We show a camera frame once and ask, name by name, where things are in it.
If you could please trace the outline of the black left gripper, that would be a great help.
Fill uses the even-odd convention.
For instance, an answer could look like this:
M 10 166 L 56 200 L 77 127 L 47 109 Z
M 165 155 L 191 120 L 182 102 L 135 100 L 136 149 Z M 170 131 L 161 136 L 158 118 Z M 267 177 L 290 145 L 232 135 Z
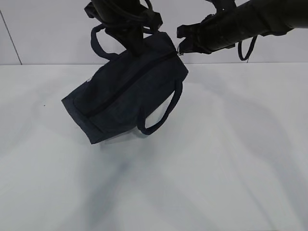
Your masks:
M 117 31 L 116 39 L 133 55 L 141 56 L 146 50 L 141 26 L 157 31 L 163 24 L 151 2 L 145 3 L 147 6 L 139 0 L 92 0 L 84 10 L 107 28 L 123 28 Z

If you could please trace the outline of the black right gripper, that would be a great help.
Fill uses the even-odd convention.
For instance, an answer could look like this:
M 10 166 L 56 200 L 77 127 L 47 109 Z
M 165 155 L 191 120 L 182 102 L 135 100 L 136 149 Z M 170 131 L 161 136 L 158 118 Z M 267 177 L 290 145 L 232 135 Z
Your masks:
M 178 45 L 178 53 L 204 53 L 215 52 L 215 15 L 210 14 L 197 24 L 181 25 L 177 28 L 177 38 L 184 39 Z

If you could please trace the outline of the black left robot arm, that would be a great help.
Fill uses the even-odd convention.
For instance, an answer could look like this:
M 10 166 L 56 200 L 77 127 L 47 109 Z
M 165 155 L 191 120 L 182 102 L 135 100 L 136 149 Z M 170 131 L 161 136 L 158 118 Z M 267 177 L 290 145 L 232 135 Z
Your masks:
M 91 31 L 90 44 L 100 57 L 112 60 L 116 53 L 107 53 L 97 39 L 97 33 L 106 34 L 121 43 L 127 51 L 140 56 L 145 51 L 143 34 L 154 34 L 163 24 L 161 14 L 153 10 L 149 0 L 143 6 L 139 0 L 92 0 L 85 8 L 89 18 L 101 24 Z

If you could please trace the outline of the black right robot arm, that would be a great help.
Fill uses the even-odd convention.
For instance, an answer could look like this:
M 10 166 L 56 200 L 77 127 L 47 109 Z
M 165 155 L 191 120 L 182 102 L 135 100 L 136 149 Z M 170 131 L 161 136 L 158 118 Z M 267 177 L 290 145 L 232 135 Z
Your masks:
M 241 60 L 241 43 L 252 39 L 251 54 L 257 36 L 283 36 L 295 28 L 308 26 L 306 0 L 249 0 L 239 6 L 233 0 L 213 0 L 217 12 L 197 24 L 181 25 L 177 37 L 183 41 L 178 51 L 212 54 L 222 49 L 238 47 Z

